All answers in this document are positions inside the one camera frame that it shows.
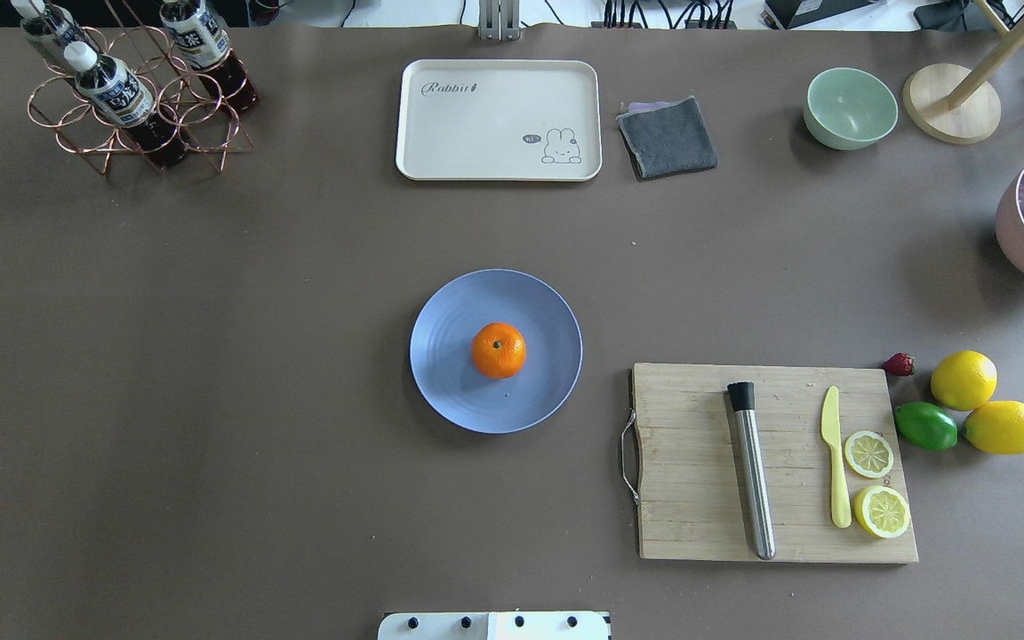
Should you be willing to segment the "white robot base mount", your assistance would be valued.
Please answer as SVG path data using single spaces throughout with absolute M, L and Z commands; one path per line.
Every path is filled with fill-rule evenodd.
M 394 612 L 378 639 L 611 639 L 608 612 Z

